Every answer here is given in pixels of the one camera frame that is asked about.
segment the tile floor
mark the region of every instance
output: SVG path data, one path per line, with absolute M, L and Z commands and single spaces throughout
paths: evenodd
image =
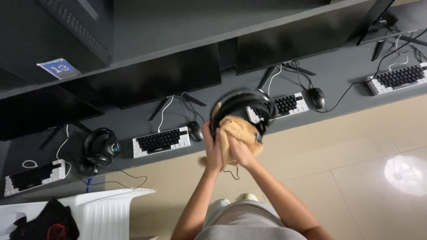
M 427 239 L 425 102 L 427 95 L 268 135 L 258 159 L 338 240 Z M 132 200 L 131 237 L 170 238 L 203 172 L 201 155 L 127 170 L 148 175 L 144 187 L 157 191 Z M 245 193 L 269 202 L 247 171 L 239 176 L 220 174 L 211 202 Z M 120 172 L 106 179 L 140 182 Z

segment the white slipper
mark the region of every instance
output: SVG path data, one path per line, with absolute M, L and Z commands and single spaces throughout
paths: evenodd
M 257 201 L 258 202 L 258 198 L 254 194 L 252 194 L 252 193 L 247 193 L 245 195 L 245 199 L 246 200 L 253 200 L 253 201 Z

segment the person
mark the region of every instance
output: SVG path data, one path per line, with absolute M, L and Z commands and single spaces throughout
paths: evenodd
M 222 208 L 216 210 L 204 226 L 215 181 L 221 172 L 222 157 L 219 134 L 214 141 L 209 132 L 209 121 L 203 124 L 202 133 L 208 163 L 176 224 L 172 240 L 334 239 L 319 224 L 313 212 L 279 182 L 244 143 L 231 136 L 228 136 L 231 156 L 247 169 L 273 208 L 253 200 L 232 204 L 222 201 Z

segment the white plastic chair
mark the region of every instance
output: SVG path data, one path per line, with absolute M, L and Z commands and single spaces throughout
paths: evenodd
M 79 240 L 128 240 L 129 206 L 132 198 L 155 193 L 152 189 L 118 189 L 86 193 L 58 199 L 70 206 L 79 228 Z M 0 206 L 0 240 L 8 240 L 16 229 L 13 223 L 23 216 L 35 219 L 47 202 L 32 202 Z

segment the headphones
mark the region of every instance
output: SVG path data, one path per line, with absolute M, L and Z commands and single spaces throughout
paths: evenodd
M 102 151 L 94 152 L 92 150 L 94 142 L 101 136 L 108 134 L 108 139 L 102 142 Z M 120 145 L 117 137 L 112 130 L 108 128 L 99 128 L 91 132 L 83 143 L 83 154 L 88 162 L 92 165 L 92 172 L 97 172 L 98 165 L 108 165 L 112 158 L 120 154 Z
M 215 116 L 212 116 L 212 112 L 218 103 L 221 103 L 221 108 L 218 110 Z M 251 121 L 248 121 L 258 130 L 257 142 L 261 142 L 262 136 L 266 132 L 267 126 L 272 123 L 270 120 L 274 119 L 274 116 L 278 110 L 273 100 L 264 91 L 258 88 L 239 88 L 232 90 L 222 95 L 216 101 L 216 103 L 213 105 L 213 108 L 211 109 L 210 114 L 210 131 L 212 137 L 215 139 L 216 129 L 219 127 L 220 121 L 225 116 L 238 110 L 245 109 L 246 107 L 250 107 L 252 109 L 257 108 L 261 112 L 260 114 L 263 120 L 261 120 L 259 123 L 252 123 Z

